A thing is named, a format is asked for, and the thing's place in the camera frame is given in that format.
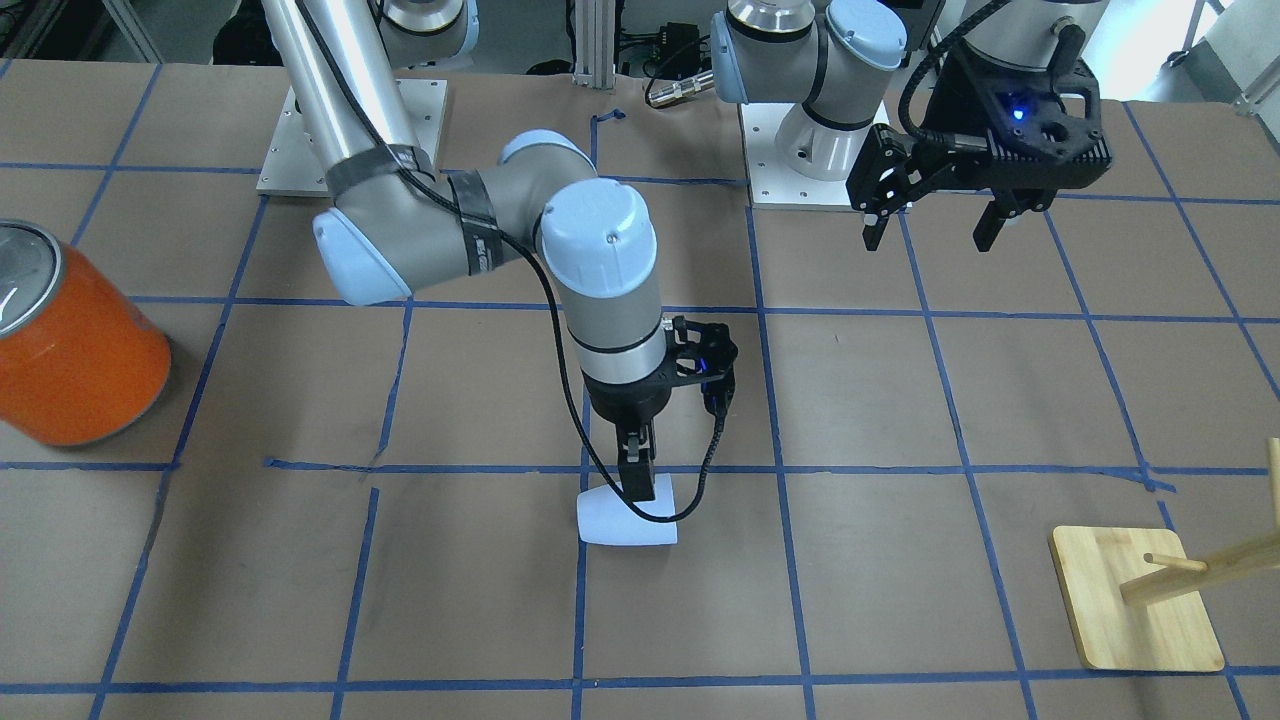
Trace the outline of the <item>light blue paper cup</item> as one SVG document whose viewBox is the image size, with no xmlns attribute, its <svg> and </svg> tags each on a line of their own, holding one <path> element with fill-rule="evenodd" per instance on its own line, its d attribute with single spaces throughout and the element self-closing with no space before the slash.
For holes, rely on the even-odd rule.
<svg viewBox="0 0 1280 720">
<path fill-rule="evenodd" d="M 584 491 L 576 498 L 576 518 L 581 542 L 612 547 L 654 547 L 676 544 L 676 523 L 648 521 L 608 486 Z"/>
</svg>

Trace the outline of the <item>wooden cup tree stand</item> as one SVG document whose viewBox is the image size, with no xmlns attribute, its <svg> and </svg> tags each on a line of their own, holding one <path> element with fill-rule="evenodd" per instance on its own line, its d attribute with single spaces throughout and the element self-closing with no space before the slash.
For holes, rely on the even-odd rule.
<svg viewBox="0 0 1280 720">
<path fill-rule="evenodd" d="M 1189 555 L 1175 530 L 1059 525 L 1047 547 L 1080 667 L 1216 673 L 1226 665 L 1203 591 L 1277 568 L 1276 529 Z"/>
</svg>

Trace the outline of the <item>orange tin can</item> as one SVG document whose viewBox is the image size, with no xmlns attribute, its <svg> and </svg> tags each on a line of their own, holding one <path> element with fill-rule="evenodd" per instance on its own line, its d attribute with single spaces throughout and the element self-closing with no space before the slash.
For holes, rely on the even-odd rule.
<svg viewBox="0 0 1280 720">
<path fill-rule="evenodd" d="M 172 374 L 165 333 L 78 249 L 3 220 L 1 418 L 55 447 L 138 421 Z"/>
</svg>

